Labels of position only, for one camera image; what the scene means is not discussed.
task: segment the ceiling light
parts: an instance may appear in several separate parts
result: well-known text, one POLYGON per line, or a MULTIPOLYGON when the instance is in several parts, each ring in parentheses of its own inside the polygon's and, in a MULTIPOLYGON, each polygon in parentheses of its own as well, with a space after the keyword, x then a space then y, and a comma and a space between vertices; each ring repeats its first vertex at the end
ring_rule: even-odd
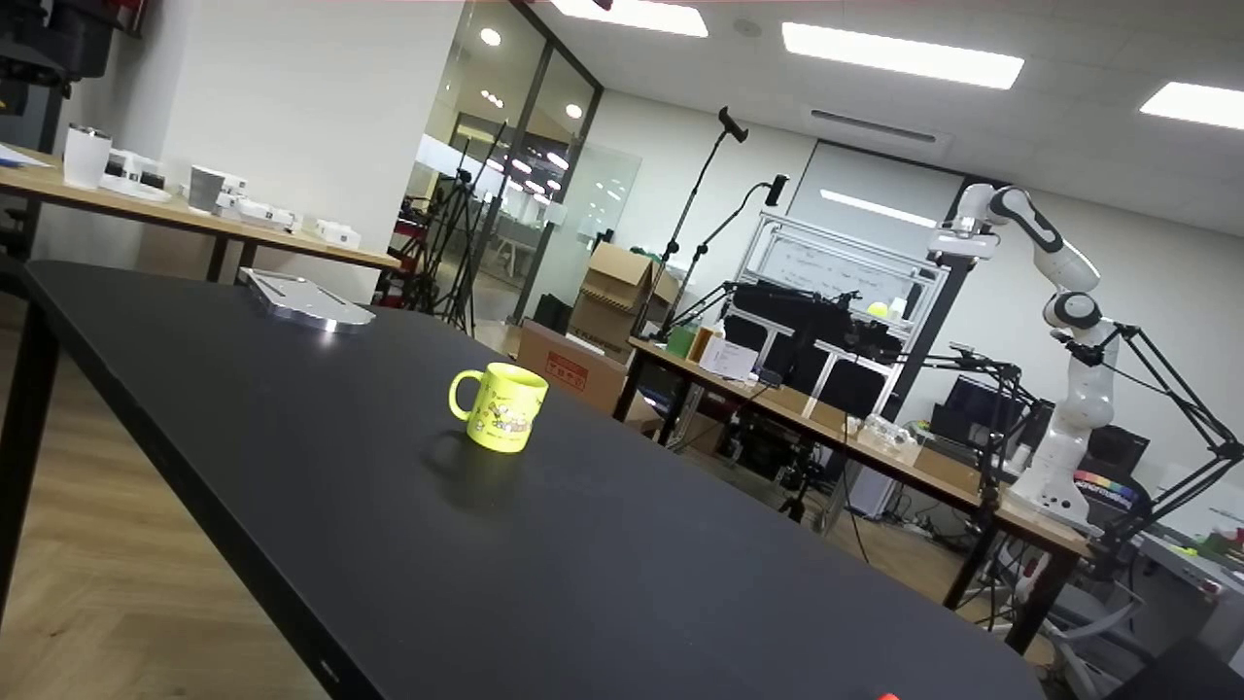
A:
POLYGON ((1244 132, 1244 93, 1240 89, 1166 82, 1139 113, 1244 132))
POLYGON ((552 8, 587 23, 708 39, 704 16, 688 4, 614 0, 614 8, 603 12, 595 0, 552 0, 552 8))
POLYGON ((478 39, 482 39, 486 47, 501 47, 501 31, 494 31, 494 27, 482 27, 478 39))
POLYGON ((1011 89, 1022 70, 1022 58, 1015 54, 910 43, 910 39, 812 27, 812 23, 781 23, 781 39, 789 54, 917 74, 933 82, 968 82, 984 89, 1011 89))
POLYGON ((478 97, 486 97, 494 109, 505 109, 505 101, 490 89, 478 89, 478 97))
POLYGON ((894 210, 894 206, 879 206, 879 202, 867 202, 867 198, 851 198, 851 194, 840 194, 840 191, 820 191, 820 198, 851 206, 851 210, 867 210, 867 214, 879 214, 879 218, 910 222, 910 226, 921 226, 921 229, 937 229, 933 218, 921 218, 921 214, 910 214, 910 210, 894 210))

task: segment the stand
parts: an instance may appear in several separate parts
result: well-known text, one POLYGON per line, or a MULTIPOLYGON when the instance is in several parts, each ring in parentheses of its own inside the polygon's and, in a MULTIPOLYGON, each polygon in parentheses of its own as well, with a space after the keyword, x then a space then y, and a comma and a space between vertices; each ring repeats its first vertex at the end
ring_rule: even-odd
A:
POLYGON ((956 373, 984 373, 991 377, 999 389, 999 401, 987 416, 987 439, 984 439, 984 451, 976 459, 980 467, 980 509, 976 509, 976 525, 987 529, 995 509, 999 509, 999 486, 1003 486, 1003 463, 1007 463, 1007 447, 1019 439, 1019 432, 1026 428, 1030 420, 1030 404, 1038 401, 1034 393, 1026 393, 1019 385, 1022 369, 1011 366, 1011 362, 995 362, 995 358, 984 358, 984 354, 956 354, 956 358, 937 358, 929 354, 925 358, 925 369, 956 369, 956 373))
POLYGON ((673 323, 684 327, 684 323, 700 319, 715 303, 735 303, 735 284, 731 280, 715 284, 708 296, 700 296, 692 307, 684 307, 673 323))
POLYGON ((1127 350, 1139 358, 1139 366, 1151 373, 1151 381, 1139 381, 1116 366, 1108 366, 1108 369, 1166 397, 1190 420, 1190 428, 1205 439, 1209 459, 1201 467, 1193 467, 1186 478, 1178 478, 1170 490, 1162 490, 1147 513, 1127 513, 1100 533, 1100 552, 1096 552, 1100 576, 1112 576, 1112 568, 1120 568, 1120 560, 1127 560, 1131 541, 1147 525, 1162 521, 1166 513, 1174 513, 1186 502, 1193 502, 1197 494, 1205 494, 1213 482, 1221 482, 1244 459, 1244 443, 1236 439, 1236 432, 1221 416, 1209 412, 1209 404, 1197 397, 1197 389, 1170 366, 1170 358, 1158 350, 1158 342, 1143 327, 1116 323, 1116 331, 1104 342, 1069 346, 1069 350, 1085 366, 1100 366, 1104 346, 1116 338, 1127 342, 1127 350))
POLYGON ((673 315, 676 315, 676 303, 684 299, 684 292, 688 292, 688 284, 692 284, 692 276, 696 276, 700 257, 708 257, 708 245, 746 210, 750 194, 758 194, 758 191, 766 191, 766 187, 770 187, 770 183, 754 183, 754 187, 743 194, 743 202, 727 214, 727 222, 719 222, 719 226, 696 245, 692 264, 688 264, 684 280, 676 284, 676 292, 673 292, 673 299, 669 299, 669 311, 665 311, 665 319, 661 319, 657 338, 669 334, 673 315))
POLYGON ((498 124, 490 152, 478 159, 474 179, 463 167, 451 179, 447 202, 439 206, 439 214, 428 229, 428 245, 416 253, 416 272, 408 280, 408 307, 412 311, 443 315, 447 323, 459 323, 467 334, 474 334, 474 299, 470 299, 474 272, 482 264, 486 233, 498 218, 498 198, 501 198, 498 194, 490 202, 490 210, 482 214, 482 206, 474 206, 474 191, 478 191, 486 163, 494 159, 498 144, 501 144, 501 136, 505 136, 505 124, 498 124), (451 288, 439 296, 435 272, 455 241, 463 241, 463 253, 459 253, 451 288))
POLYGON ((676 237, 684 233, 684 222, 688 222, 692 202, 696 202, 696 194, 700 194, 700 183, 704 183, 704 175, 708 175, 708 167, 711 167, 715 152, 723 148, 727 132, 731 132, 731 128, 723 124, 723 132, 711 140, 708 159, 700 163, 700 175, 696 175, 696 183, 692 183, 692 194, 688 194, 684 210, 676 214, 676 226, 673 226, 673 233, 669 233, 669 241, 665 241, 665 249, 661 249, 661 257, 657 257, 657 280, 661 280, 661 272, 665 272, 669 257, 680 249, 680 245, 676 245, 676 237))

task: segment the glass partition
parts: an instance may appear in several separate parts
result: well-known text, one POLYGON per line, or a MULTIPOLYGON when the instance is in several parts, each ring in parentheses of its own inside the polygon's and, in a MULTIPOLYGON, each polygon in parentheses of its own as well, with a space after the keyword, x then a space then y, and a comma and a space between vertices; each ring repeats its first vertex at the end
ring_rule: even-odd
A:
POLYGON ((622 222, 641 159, 626 152, 583 148, 560 226, 548 237, 544 264, 517 315, 536 315, 540 296, 575 303, 591 241, 622 222))
POLYGON ((568 261, 560 202, 595 101, 599 82, 521 0, 470 0, 393 237, 400 257, 432 268, 420 276, 428 284, 412 284, 424 303, 408 303, 404 292, 389 303, 455 323, 467 311, 463 327, 501 346, 505 319, 521 315, 544 249, 568 261))

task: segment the desk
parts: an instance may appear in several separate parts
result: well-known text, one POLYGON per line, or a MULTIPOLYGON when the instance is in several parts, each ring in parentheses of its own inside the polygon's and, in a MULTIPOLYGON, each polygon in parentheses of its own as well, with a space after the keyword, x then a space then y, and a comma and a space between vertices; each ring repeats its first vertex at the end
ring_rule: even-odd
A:
POLYGON ((521 459, 474 451, 443 389, 494 354, 435 319, 323 338, 245 288, 19 276, 0 583, 62 346, 334 696, 1042 696, 956 614, 564 393, 521 459))
POLYGON ((1170 576, 1186 579, 1193 591, 1232 591, 1244 595, 1244 576, 1221 568, 1217 560, 1186 556, 1174 541, 1155 533, 1139 537, 1139 552, 1162 564, 1170 576))
POLYGON ((171 202, 140 202, 140 198, 113 194, 113 191, 78 191, 78 187, 66 187, 62 167, 54 159, 47 159, 39 152, 27 152, 27 156, 43 159, 47 167, 0 167, 0 191, 214 237, 214 257, 210 257, 206 280, 222 276, 229 241, 241 241, 241 264, 253 264, 257 249, 288 249, 288 253, 362 264, 362 268, 400 268, 397 257, 338 249, 338 245, 327 245, 315 237, 268 233, 268 229, 257 229, 245 222, 198 214, 175 198, 171 202))
MULTIPOLYGON (((805 393, 785 389, 785 385, 766 389, 766 385, 723 381, 723 377, 708 373, 700 362, 676 358, 657 342, 634 342, 634 362, 630 362, 630 377, 618 397, 618 408, 634 401, 634 389, 638 389, 645 366, 665 366, 680 377, 680 385, 669 401, 665 424, 657 432, 657 443, 669 439, 676 416, 684 412, 688 389, 708 385, 711 393, 727 393, 766 416, 778 416, 781 424, 789 424, 812 439, 824 439, 836 451, 844 451, 847 459, 859 459, 898 482, 910 482, 910 486, 925 490, 929 498, 952 502, 960 509, 980 506, 976 467, 945 459, 937 451, 921 451, 921 447, 890 447, 886 439, 879 439, 871 432, 855 436, 855 432, 847 432, 847 416, 832 404, 809 401, 805 393)), ((1077 560, 1089 556, 1089 541, 1081 533, 1073 533, 1069 525, 1026 509, 1019 498, 1011 498, 1003 490, 999 513, 991 517, 991 525, 980 533, 976 548, 968 552, 956 583, 945 595, 945 607, 960 607, 976 568, 991 552, 995 533, 1015 533, 1015 537, 1050 552, 1046 572, 1038 576, 1030 599, 1022 603, 1022 611, 1007 634, 1011 649, 1026 649, 1030 638, 1038 634, 1042 618, 1050 614, 1061 583, 1073 576, 1077 560)))

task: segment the computer monitor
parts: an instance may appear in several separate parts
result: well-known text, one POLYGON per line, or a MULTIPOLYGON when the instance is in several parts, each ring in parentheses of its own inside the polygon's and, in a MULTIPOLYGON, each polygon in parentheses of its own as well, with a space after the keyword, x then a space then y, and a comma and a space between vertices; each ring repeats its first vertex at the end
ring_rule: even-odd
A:
POLYGON ((1089 451, 1081 459, 1081 471, 1123 478, 1135 471, 1135 463, 1143 459, 1147 447, 1151 447, 1147 436, 1135 436, 1120 424, 1104 424, 1089 436, 1089 451))
POLYGON ((956 385, 945 397, 945 408, 995 432, 1007 432, 1022 416, 1019 401, 1003 401, 991 385, 976 385, 968 377, 956 377, 956 385))

